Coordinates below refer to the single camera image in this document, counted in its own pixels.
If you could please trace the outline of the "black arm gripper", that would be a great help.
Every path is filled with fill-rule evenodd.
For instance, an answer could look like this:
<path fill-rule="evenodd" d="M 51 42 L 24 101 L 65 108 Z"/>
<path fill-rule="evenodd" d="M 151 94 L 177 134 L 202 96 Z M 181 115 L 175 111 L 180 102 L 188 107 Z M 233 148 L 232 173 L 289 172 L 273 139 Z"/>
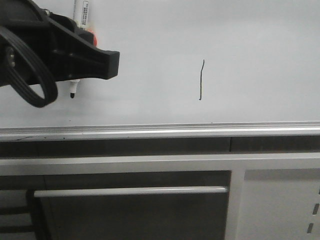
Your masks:
<path fill-rule="evenodd" d="M 13 70 L 28 85 L 118 75 L 120 53 L 93 45 L 93 34 L 32 0 L 0 2 L 0 85 Z"/>

